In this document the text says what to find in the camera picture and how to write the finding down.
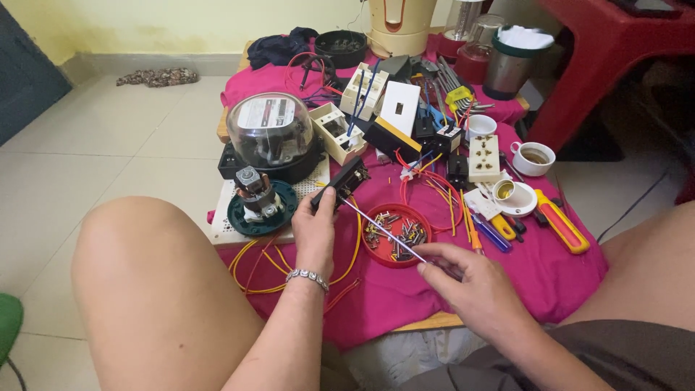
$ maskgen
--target hand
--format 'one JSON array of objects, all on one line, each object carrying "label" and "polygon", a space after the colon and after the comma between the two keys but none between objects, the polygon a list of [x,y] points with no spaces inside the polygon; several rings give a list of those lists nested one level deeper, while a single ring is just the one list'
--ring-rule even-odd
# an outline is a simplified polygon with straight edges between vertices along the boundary
[{"label": "hand", "polygon": [[297,245],[297,269],[320,274],[326,281],[333,274],[333,211],[336,204],[336,189],[327,187],[323,192],[316,215],[311,200],[319,190],[302,199],[292,217],[292,231]]},{"label": "hand", "polygon": [[413,248],[418,254],[441,257],[464,272],[463,282],[433,264],[419,264],[418,272],[456,311],[474,333],[500,348],[515,335],[539,328],[519,300],[499,263],[453,244],[430,243]]}]

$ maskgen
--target dark blue cloth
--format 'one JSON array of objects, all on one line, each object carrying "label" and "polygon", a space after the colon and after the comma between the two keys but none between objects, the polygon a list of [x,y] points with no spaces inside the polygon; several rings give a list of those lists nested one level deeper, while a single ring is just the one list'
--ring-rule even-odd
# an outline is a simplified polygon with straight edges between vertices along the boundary
[{"label": "dark blue cloth", "polygon": [[290,35],[271,35],[256,40],[249,46],[251,69],[257,70],[266,64],[285,66],[292,57],[309,50],[309,38],[318,37],[318,32],[307,27],[295,27]]}]

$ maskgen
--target tiled floor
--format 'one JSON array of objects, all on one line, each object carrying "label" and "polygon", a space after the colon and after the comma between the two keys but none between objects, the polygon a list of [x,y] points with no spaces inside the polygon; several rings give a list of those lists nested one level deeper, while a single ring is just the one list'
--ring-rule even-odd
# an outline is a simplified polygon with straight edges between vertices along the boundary
[{"label": "tiled floor", "polygon": [[[169,200],[207,232],[222,179],[215,137],[226,77],[163,89],[77,88],[0,147],[0,291],[19,296],[24,327],[11,357],[30,390],[98,390],[72,299],[70,258],[81,219],[107,200]],[[598,235],[667,167],[667,155],[627,148],[620,163],[558,163],[555,172],[584,224]],[[672,205],[670,175],[609,237]],[[19,390],[6,365],[0,390]]]}]

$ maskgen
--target red plastic chair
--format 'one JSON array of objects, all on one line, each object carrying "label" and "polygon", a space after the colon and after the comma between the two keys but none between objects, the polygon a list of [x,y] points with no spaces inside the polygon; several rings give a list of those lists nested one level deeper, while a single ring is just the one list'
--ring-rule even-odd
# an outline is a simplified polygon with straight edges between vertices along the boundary
[{"label": "red plastic chair", "polygon": [[695,54],[695,9],[678,19],[633,17],[606,0],[538,0],[572,31],[574,55],[541,106],[527,141],[558,151],[630,68],[654,56]]}]

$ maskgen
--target perforated board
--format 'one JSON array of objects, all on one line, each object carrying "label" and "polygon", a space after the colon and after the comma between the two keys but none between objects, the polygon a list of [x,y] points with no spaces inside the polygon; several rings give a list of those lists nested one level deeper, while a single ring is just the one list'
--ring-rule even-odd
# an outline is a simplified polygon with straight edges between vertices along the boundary
[{"label": "perforated board", "polygon": [[[297,192],[297,198],[301,201],[305,195],[320,189],[316,186],[316,182],[328,183],[331,180],[331,172],[328,162],[328,154],[324,153],[323,159],[317,166],[316,169],[303,181],[292,186]],[[240,234],[229,224],[227,219],[227,207],[231,202],[231,198],[236,194],[236,185],[233,180],[225,180],[222,185],[222,191],[220,192],[220,199],[218,200],[217,207],[215,208],[215,217],[213,218],[213,223],[211,225],[210,231],[210,241],[216,248],[227,248],[227,247],[237,247],[243,246],[249,243],[253,238],[247,237]],[[294,243],[295,237],[292,233],[292,227],[287,226],[284,228],[284,232],[280,234],[275,240],[275,243]]]}]

